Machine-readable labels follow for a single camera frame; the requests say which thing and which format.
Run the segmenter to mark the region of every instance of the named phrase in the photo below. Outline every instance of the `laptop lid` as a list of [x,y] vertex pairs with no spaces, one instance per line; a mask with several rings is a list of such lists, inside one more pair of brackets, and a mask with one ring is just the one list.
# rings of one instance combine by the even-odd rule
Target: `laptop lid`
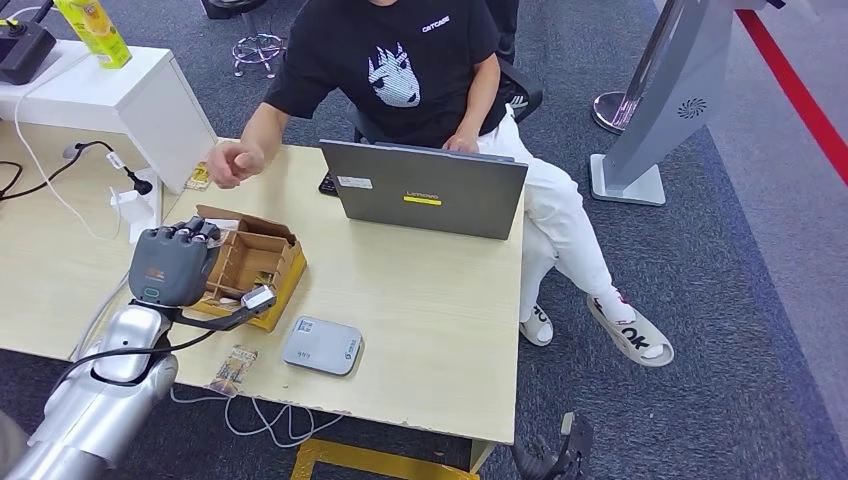
[[349,218],[505,240],[527,166],[507,157],[321,141]]

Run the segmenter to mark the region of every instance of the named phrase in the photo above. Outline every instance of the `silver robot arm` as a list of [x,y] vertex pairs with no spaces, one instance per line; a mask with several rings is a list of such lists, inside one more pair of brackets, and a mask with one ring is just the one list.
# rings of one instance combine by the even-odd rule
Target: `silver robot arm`
[[[142,233],[128,276],[135,297],[115,313],[102,339],[71,365],[44,408],[29,450],[6,480],[93,480],[117,468],[153,407],[177,377],[172,351],[231,330],[276,301],[266,286],[244,295],[233,314],[210,321],[182,315],[200,300],[221,234],[200,217]],[[174,323],[208,332],[171,347]]]
[[[113,349],[115,342],[127,342],[124,348],[152,348],[170,325],[155,310],[128,305],[115,314],[103,340],[86,355]],[[107,357],[77,368],[47,400],[44,421],[30,438],[29,451],[6,478],[86,480],[116,468],[153,407],[168,394],[177,368],[170,353]],[[131,386],[105,380],[139,378]]]

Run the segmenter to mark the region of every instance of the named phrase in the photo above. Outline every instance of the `man's right hand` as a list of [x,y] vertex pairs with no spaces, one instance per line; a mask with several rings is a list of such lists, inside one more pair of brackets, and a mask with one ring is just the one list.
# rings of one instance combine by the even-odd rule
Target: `man's right hand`
[[259,148],[242,143],[222,143],[209,152],[206,169],[209,177],[221,188],[235,188],[265,168],[264,155]]

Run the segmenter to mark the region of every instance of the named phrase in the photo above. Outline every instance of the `juice box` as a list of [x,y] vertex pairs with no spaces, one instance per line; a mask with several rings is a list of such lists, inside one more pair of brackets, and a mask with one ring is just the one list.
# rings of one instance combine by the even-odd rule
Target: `juice box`
[[132,58],[127,44],[98,0],[55,0],[56,7],[103,68],[121,68]]

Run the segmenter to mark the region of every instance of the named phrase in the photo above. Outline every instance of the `red floor line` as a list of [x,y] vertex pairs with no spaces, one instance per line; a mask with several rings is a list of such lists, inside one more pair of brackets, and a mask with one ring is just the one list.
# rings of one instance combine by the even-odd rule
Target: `red floor line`
[[736,16],[748,30],[748,35],[751,36],[751,40],[754,41],[804,125],[830,160],[833,168],[848,184],[848,145],[845,140],[839,136],[839,132],[804,86],[757,13],[753,10],[737,10]]

